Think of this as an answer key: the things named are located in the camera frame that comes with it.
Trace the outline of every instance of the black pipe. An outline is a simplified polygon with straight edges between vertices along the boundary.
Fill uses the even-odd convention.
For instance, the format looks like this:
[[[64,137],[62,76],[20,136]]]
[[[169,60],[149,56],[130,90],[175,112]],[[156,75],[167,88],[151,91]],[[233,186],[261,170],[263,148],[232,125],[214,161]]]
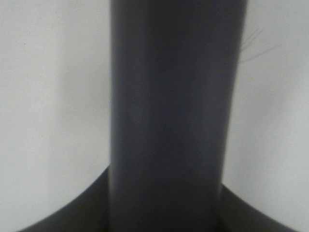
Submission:
[[[246,0],[112,0],[111,232],[212,232]]]

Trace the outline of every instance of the white wall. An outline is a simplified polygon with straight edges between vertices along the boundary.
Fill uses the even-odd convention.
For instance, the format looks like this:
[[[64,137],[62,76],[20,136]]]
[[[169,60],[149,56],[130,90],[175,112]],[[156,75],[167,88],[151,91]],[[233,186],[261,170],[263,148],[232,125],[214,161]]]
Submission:
[[[307,0],[250,1],[224,175],[245,201],[301,232],[308,12]],[[12,232],[70,202],[108,165],[109,7],[2,0],[0,19],[0,231]]]

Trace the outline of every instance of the dark gray pipe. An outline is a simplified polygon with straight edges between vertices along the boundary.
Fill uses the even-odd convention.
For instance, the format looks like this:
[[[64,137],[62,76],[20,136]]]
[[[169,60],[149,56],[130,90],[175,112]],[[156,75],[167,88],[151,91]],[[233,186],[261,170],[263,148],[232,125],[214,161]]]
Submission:
[[[111,232],[212,232],[245,0],[112,0]]]

